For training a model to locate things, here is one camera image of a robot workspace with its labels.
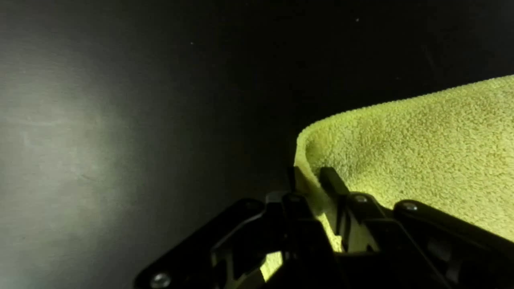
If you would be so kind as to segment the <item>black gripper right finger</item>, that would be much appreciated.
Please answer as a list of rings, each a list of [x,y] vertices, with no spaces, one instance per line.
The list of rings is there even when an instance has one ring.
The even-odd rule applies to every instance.
[[[352,192],[332,167],[318,173],[329,203],[324,208],[331,231],[340,237],[344,252],[377,252],[379,245],[368,226],[369,219],[382,218],[385,210],[366,192]]]

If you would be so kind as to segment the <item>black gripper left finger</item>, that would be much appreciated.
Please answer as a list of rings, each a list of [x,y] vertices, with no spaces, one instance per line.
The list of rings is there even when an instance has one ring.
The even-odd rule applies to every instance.
[[[291,167],[287,170],[287,176],[289,191],[281,197],[281,200],[291,239],[300,250],[321,250],[326,245],[326,234],[305,197],[305,178],[297,167]]]

